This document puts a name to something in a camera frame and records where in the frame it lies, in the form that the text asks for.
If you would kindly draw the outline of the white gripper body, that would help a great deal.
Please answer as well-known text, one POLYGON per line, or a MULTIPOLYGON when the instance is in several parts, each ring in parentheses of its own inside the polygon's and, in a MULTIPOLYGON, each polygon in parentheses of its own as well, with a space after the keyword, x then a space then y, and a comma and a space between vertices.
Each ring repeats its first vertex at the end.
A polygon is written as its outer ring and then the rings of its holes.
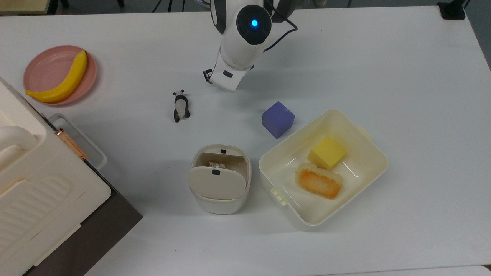
POLYGON ((232 65, 226 63, 224 57, 219 51, 216 64, 212 69, 213 73, 211 75, 211 84, 214 84, 221 89, 234 92, 245 74, 249 72, 249 68, 240 70, 233 68, 232 65))

